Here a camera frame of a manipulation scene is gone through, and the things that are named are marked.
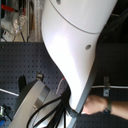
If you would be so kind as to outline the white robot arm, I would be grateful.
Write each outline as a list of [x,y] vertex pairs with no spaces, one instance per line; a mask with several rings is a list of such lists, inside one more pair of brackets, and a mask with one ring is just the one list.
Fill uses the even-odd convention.
[[42,15],[45,47],[66,78],[70,106],[81,112],[96,74],[95,50],[117,0],[46,0]]

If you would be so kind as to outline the person's bare hand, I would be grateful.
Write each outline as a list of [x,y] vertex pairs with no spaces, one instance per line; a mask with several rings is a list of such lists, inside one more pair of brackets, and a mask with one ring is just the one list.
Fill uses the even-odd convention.
[[92,115],[102,112],[107,107],[107,100],[97,95],[89,95],[84,106],[82,113]]

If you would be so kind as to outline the grey robot base segment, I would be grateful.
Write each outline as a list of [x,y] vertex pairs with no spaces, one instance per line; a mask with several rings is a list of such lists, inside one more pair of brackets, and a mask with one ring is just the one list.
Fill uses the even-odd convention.
[[71,116],[65,101],[64,94],[58,96],[42,81],[32,81],[18,96],[8,128],[68,128]]

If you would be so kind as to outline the person's forearm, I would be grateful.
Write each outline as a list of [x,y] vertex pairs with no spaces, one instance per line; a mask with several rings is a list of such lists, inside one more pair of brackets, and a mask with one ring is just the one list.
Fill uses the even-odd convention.
[[111,103],[111,113],[124,119],[128,119],[128,102],[113,101]]

